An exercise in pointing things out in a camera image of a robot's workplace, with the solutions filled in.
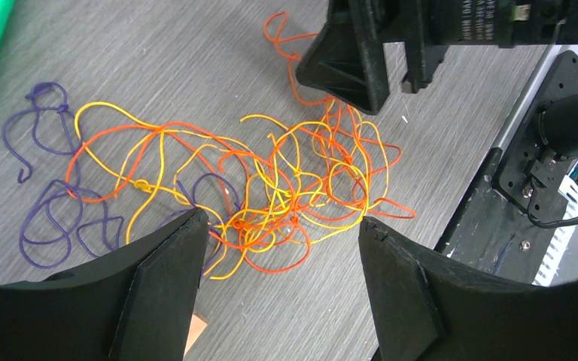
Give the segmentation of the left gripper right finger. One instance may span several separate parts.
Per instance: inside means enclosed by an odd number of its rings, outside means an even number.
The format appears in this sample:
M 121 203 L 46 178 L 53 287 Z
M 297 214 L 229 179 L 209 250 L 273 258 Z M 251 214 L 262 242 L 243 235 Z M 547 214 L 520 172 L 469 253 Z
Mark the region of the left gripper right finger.
M 358 244 L 377 360 L 578 360 L 578 281 L 490 275 L 372 217 Z

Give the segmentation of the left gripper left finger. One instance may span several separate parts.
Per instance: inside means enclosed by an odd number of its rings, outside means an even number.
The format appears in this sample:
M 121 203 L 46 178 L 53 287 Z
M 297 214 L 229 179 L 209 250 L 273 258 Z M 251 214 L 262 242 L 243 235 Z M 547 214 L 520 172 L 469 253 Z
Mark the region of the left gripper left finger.
M 0 360 L 181 360 L 208 239 L 194 208 L 38 281 L 0 285 Z

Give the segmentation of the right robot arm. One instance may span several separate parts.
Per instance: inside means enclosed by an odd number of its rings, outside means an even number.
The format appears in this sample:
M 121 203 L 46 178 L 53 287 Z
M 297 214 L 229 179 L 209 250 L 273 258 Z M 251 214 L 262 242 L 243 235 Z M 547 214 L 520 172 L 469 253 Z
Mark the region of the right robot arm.
M 331 1 L 296 78 L 375 115 L 390 95 L 388 43 L 403 44 L 402 88 L 415 94 L 452 45 L 578 44 L 578 0 Z

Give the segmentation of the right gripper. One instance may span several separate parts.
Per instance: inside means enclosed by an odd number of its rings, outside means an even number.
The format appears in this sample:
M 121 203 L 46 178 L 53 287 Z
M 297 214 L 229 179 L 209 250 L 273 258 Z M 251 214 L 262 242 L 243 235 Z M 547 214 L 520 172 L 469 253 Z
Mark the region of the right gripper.
M 401 89 L 418 93 L 432 83 L 449 48 L 431 39 L 432 4 L 330 1 L 326 22 L 300 60 L 296 79 L 376 115 L 390 94 L 383 42 L 398 42 L 406 54 Z

